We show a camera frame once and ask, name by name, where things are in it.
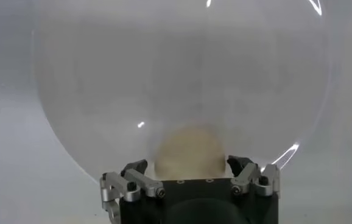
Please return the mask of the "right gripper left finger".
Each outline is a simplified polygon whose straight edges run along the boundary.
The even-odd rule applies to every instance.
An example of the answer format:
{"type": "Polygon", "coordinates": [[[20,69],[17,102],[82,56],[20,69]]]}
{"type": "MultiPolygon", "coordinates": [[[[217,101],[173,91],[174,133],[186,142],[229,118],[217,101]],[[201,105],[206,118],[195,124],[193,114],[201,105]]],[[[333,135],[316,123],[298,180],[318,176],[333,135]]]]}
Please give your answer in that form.
{"type": "Polygon", "coordinates": [[[99,179],[102,209],[108,212],[112,224],[121,223],[119,199],[135,202],[142,198],[163,199],[163,183],[145,176],[148,162],[145,159],[128,163],[120,173],[103,173],[99,179]]]}

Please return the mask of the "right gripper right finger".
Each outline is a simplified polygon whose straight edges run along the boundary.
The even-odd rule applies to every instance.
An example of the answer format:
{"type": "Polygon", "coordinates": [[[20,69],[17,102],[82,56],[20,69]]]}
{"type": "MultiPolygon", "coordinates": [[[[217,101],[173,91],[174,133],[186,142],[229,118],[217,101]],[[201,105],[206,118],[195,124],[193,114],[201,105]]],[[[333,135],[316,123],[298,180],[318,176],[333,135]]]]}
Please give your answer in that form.
{"type": "Polygon", "coordinates": [[[227,163],[233,174],[230,179],[233,195],[254,191],[261,197],[280,197],[280,169],[276,164],[268,164],[262,169],[249,158],[233,155],[228,156],[227,163]]]}

